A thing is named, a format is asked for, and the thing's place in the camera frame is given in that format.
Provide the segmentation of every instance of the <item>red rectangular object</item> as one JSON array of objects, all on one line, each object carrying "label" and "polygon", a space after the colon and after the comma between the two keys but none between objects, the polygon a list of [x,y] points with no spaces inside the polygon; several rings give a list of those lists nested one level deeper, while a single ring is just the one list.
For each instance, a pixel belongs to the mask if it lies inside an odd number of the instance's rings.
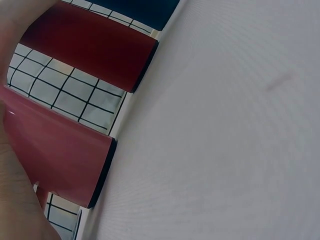
[{"label": "red rectangular object", "polygon": [[131,93],[158,46],[141,32],[65,2],[36,20],[20,42]]}]

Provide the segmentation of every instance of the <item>black edge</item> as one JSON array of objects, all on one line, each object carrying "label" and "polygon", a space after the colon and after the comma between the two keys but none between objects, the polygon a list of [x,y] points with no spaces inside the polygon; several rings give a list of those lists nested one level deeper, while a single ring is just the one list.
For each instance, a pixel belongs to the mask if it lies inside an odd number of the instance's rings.
[{"label": "black edge", "polygon": [[118,142],[113,138],[111,141],[111,145],[110,145],[108,154],[105,158],[105,162],[104,162],[103,168],[101,170],[98,182],[96,183],[92,198],[91,198],[90,203],[87,207],[88,209],[93,208],[98,201],[98,198],[100,196],[102,188],[104,187],[104,184],[105,184],[105,181],[106,181],[106,178],[107,178],[110,166],[111,166],[111,162],[114,158],[114,155],[115,155],[115,152],[117,149],[117,144],[118,144]]},{"label": "black edge", "polygon": [[144,76],[145,76],[145,74],[146,74],[146,72],[147,72],[147,70],[148,70],[148,68],[149,68],[149,66],[151,64],[152,59],[154,58],[154,56],[156,54],[158,46],[159,46],[159,41],[156,40],[155,44],[154,44],[154,46],[153,46],[153,48],[152,48],[152,50],[150,52],[150,55],[149,55],[148,59],[146,60],[145,65],[144,65],[144,67],[143,67],[138,79],[136,80],[132,90],[130,91],[130,93],[133,94],[138,89],[142,79],[144,78]]}]

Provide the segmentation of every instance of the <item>skin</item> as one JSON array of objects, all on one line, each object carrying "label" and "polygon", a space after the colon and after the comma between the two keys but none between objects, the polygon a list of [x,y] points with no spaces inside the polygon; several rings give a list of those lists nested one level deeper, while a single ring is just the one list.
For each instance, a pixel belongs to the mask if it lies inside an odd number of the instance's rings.
[{"label": "skin", "polygon": [[[0,81],[26,29],[57,0],[0,0]],[[60,240],[40,207],[28,176],[12,150],[0,102],[0,240]]]}]

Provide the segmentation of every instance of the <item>blue object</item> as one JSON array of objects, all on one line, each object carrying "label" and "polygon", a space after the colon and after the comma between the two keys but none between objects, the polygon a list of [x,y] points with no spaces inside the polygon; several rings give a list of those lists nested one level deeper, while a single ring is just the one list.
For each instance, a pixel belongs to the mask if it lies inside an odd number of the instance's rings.
[{"label": "blue object", "polygon": [[153,29],[164,29],[180,0],[89,0]]}]

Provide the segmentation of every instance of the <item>grid paper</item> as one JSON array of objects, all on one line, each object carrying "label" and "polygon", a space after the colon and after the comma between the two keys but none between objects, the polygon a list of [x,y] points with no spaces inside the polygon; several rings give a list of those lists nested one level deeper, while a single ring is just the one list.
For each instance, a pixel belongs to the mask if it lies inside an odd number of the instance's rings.
[{"label": "grid paper", "polygon": [[[132,18],[84,0],[64,2],[102,15],[148,36],[153,29]],[[7,74],[8,86],[70,119],[108,134],[125,92],[103,80],[19,44]],[[45,216],[62,240],[70,240],[79,206],[49,194]]]}]

